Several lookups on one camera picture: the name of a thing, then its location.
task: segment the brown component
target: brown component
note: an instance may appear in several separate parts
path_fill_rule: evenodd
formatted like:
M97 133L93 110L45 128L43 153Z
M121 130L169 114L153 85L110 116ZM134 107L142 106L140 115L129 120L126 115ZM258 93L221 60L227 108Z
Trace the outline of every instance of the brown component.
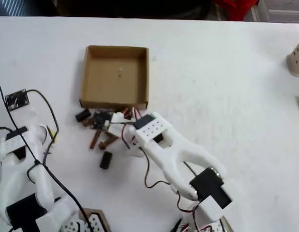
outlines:
M95 136L90 144L90 149L94 149L94 147L99 139L100 134L101 134L101 130L97 130L95 133Z
M82 124L84 127L88 127L89 125L92 125L94 122L95 122L95 118L91 117L82 121Z
M112 133L107 132L107 131L105 131L105 134L106 134L108 137L113 137L113 136L115 136L115 135L113 135Z
M114 141L116 141L118 139L118 137L117 136L115 136L115 135L112 135L110 138L108 138L106 141L104 141L104 142L100 142L99 143L99 148L101 149L101 150L104 150L104 149L106 149L111 143L113 143Z
M124 119L131 120L132 116L132 110L129 110L126 114L124 114Z
M128 113L128 111L129 111L129 108L126 108L122 111L122 114L125 115L126 113Z

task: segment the white table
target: white table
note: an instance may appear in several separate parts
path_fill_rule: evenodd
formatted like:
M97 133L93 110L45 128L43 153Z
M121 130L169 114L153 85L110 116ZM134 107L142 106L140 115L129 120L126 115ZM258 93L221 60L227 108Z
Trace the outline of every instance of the white table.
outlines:
M244 231L299 231L299 78L285 64L298 42L295 24L0 17L0 84L47 96L61 129L48 165L84 207L103 209L115 232L165 232L179 216L176 195L146 189L146 160L121 142L100 169L101 152L88 149L94 131L74 119L86 46L148 47L149 110L226 165L243 189ZM45 103L29 97L50 124ZM13 113L19 124L29 109ZM0 126L12 127L1 99ZM162 177L152 165L149 182Z

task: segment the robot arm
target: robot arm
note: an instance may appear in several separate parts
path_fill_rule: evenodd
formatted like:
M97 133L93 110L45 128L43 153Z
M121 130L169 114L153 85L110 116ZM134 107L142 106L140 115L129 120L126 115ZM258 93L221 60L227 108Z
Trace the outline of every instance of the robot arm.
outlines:
M137 148L141 148L162 170L175 193L198 201L192 204L197 225L202 228L223 217L237 198L234 182L228 179L225 167L202 146L182 137L158 113L145 115L133 125L130 134L135 136L136 142L130 144L131 150L137 152ZM109 131L116 131L115 127L111 125ZM184 161L204 168L189 183L179 172L179 163ZM194 224L191 219L189 216L186 221Z
M42 145L46 138L46 128L29 126L19 130L36 159L42 162ZM16 131L1 140L0 161L1 218L17 231L58 232L63 222L76 211L76 205L68 196L54 202L48 173L42 165L34 166L33 156ZM29 178L36 185L36 193L19 200L23 187L30 182L27 171L31 167L33 168L29 172Z

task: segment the circuit board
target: circuit board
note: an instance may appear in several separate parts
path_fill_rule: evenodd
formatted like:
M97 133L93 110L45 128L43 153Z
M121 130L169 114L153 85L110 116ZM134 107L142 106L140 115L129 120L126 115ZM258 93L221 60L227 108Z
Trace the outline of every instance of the circuit board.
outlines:
M29 105L29 99L25 89L5 96L10 111Z
M101 110L96 111L93 115L95 121L91 126L91 129L100 130L100 131L107 131L109 124L112 120L113 112Z

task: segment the cardboard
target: cardboard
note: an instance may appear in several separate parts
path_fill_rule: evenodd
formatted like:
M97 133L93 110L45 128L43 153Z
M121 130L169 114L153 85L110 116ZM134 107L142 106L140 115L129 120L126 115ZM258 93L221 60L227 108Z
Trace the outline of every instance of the cardboard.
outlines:
M88 46L80 103L83 108L146 109L149 50L144 47Z

